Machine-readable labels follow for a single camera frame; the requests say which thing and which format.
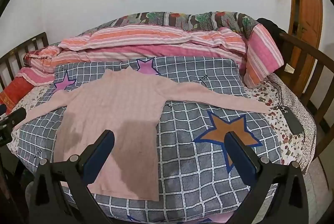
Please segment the pink knit sweater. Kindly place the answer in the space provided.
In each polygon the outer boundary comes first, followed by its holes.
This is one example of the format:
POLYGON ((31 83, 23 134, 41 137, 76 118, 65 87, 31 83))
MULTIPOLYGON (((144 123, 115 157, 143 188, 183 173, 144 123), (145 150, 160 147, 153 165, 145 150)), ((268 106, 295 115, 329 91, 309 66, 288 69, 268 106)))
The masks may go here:
POLYGON ((95 194, 158 201, 157 124, 167 101, 188 101, 235 111, 268 113, 268 107, 243 96, 225 95, 195 82, 140 73, 132 68, 106 70, 100 79, 55 92, 28 111, 26 122, 64 108, 56 132, 54 161, 81 154, 105 131, 115 145, 96 180, 95 194))

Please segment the red pillow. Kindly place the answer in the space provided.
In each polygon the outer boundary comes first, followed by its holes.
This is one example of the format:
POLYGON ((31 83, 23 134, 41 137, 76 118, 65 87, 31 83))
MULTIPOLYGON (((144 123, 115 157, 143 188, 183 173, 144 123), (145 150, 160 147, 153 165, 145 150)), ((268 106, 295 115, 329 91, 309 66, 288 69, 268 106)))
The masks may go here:
POLYGON ((34 88, 23 77, 14 80, 1 92, 1 104, 6 105, 6 114, 10 114, 17 103, 34 88))

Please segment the dark wooden headboard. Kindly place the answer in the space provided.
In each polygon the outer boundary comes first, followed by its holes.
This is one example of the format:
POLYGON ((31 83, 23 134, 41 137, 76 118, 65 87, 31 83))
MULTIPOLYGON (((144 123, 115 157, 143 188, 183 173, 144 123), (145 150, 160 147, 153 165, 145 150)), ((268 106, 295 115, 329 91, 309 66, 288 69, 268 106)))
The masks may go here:
POLYGON ((19 70, 25 66, 24 56, 26 53, 37 51, 43 47, 47 47, 48 45, 48 37, 46 32, 43 32, 24 41, 23 43, 14 47, 11 51, 8 51, 6 54, 1 56, 1 91, 4 90, 11 81, 14 80, 19 70))

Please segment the black smartphone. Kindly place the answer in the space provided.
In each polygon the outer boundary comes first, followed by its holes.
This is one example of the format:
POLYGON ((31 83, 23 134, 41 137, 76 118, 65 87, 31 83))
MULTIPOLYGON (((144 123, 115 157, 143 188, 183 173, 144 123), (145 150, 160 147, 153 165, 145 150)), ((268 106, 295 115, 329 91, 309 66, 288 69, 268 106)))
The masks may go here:
POLYGON ((287 106, 280 105, 278 107, 280 111, 282 112, 290 131, 293 135, 299 135, 304 133, 304 129, 298 120, 298 118, 294 115, 294 113, 291 111, 291 109, 287 106))

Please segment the floral bed sheet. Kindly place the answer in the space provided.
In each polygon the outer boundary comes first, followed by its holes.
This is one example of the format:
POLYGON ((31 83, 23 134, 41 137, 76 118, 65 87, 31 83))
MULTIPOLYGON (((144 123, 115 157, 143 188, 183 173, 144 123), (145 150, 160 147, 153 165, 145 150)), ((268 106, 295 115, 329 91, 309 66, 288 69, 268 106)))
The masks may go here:
POLYGON ((316 124, 296 95, 275 74, 255 88, 245 87, 248 97, 269 106, 264 118, 278 136, 282 163, 297 161, 306 173, 315 153, 316 124))

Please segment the grey checked star blanket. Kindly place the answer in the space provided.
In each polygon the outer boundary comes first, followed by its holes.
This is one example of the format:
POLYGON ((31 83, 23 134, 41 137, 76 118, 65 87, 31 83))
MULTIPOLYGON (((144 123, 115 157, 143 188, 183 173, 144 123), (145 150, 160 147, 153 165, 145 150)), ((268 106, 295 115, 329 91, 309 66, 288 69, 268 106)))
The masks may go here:
MULTIPOLYGON (((58 66, 56 83, 70 89, 99 79, 106 70, 148 69, 176 82, 195 82, 218 93, 245 96, 237 64, 207 57, 155 57, 127 62, 81 62, 58 66)), ((156 127, 159 200, 127 200, 95 195, 109 217, 134 222, 176 222, 235 210, 249 189, 228 162, 221 141, 209 140, 223 125, 239 120, 247 127, 247 145, 273 163, 281 160, 277 135, 263 115, 197 103, 169 101, 156 127)))

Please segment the pink orange striped quilt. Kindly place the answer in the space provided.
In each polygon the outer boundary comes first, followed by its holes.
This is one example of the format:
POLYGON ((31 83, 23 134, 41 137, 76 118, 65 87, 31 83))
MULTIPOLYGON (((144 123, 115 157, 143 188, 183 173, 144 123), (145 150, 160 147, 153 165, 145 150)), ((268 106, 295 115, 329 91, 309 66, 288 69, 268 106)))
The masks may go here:
POLYGON ((233 60, 245 85, 254 88, 284 65, 284 60, 266 28, 258 24, 243 39, 222 27, 217 31, 184 31, 171 26, 126 25, 111 27, 26 54, 26 66, 18 72, 33 86, 54 81, 58 65, 75 62, 113 62, 139 58, 187 56, 233 60))

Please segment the black garment on footboard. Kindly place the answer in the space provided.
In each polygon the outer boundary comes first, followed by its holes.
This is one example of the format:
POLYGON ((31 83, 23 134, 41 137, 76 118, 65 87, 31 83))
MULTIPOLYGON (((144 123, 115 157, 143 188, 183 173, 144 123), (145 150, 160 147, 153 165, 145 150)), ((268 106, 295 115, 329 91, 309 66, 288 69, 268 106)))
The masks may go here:
POLYGON ((274 22, 266 18, 258 18, 257 21, 266 28, 266 30, 270 33, 272 39, 275 41, 277 46, 283 44, 284 41, 280 36, 281 33, 285 33, 283 29, 281 29, 274 22))

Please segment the floral patchwork quilt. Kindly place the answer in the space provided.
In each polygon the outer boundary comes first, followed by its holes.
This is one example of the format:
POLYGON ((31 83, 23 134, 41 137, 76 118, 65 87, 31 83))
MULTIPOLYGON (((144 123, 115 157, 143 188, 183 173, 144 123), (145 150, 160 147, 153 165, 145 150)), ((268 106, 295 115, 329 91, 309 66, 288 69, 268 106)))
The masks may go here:
POLYGON ((249 39, 253 28, 259 24, 250 16, 238 12, 207 12, 201 14, 184 14, 172 12, 135 13, 99 25, 82 33, 92 34, 108 27, 121 27, 131 24, 171 26, 184 31, 215 31, 226 27, 249 39))

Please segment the brown wooden door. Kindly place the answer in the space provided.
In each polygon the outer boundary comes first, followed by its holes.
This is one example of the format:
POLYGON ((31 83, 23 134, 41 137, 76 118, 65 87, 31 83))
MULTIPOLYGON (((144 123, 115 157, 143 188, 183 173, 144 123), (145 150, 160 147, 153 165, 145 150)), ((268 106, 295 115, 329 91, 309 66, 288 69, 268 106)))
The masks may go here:
POLYGON ((292 0, 289 34, 319 47, 323 23, 323 0, 292 0))

